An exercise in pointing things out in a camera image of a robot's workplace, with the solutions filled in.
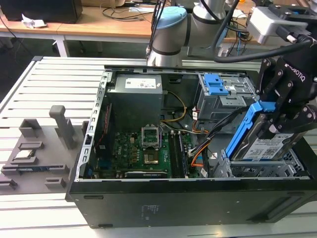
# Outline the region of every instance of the hard drive label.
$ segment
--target hard drive label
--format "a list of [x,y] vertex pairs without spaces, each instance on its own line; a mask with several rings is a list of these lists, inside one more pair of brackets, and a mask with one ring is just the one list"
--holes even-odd
[[243,160],[251,159],[259,161],[262,159],[270,160],[283,147],[283,141],[292,137],[293,134],[276,134],[272,139],[257,138],[248,152],[244,155]]

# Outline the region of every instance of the power supply label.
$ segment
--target power supply label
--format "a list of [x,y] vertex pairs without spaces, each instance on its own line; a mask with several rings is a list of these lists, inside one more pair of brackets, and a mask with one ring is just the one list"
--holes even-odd
[[283,147],[283,141],[294,134],[276,134],[272,139],[256,139],[243,160],[270,160]]
[[125,88],[156,89],[157,86],[155,78],[127,78]]

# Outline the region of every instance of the green circuit board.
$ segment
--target green circuit board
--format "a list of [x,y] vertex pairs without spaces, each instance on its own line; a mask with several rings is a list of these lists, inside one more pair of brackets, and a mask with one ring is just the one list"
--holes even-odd
[[[152,147],[143,149],[141,132],[117,132],[112,159],[98,159],[95,171],[103,179],[120,178],[124,172],[129,171],[164,172],[167,173],[167,178],[172,178],[168,133],[162,133],[159,140],[160,149],[155,150]],[[183,134],[182,140],[184,147],[192,146],[189,134]],[[145,133],[145,141],[156,142],[156,133],[154,131]]]

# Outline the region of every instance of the motherboard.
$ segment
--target motherboard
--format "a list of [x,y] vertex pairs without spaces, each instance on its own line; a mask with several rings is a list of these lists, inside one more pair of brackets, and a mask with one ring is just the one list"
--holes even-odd
[[[144,147],[144,143],[159,143],[159,148]],[[117,132],[111,158],[100,157],[95,172],[101,179],[184,178],[197,177],[189,170],[190,134],[155,131]]]

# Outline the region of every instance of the yellow wire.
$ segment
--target yellow wire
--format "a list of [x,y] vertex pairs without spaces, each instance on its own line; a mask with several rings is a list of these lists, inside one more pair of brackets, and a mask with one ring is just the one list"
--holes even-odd
[[185,115],[186,115],[186,106],[185,106],[185,103],[184,103],[184,102],[180,99],[180,97],[178,97],[175,93],[170,92],[170,91],[168,91],[167,93],[173,94],[173,95],[183,104],[184,111],[183,111],[183,114],[182,114],[179,118],[167,119],[167,120],[161,120],[161,121],[162,121],[162,122],[174,122],[174,121],[182,120],[182,119],[185,117]]

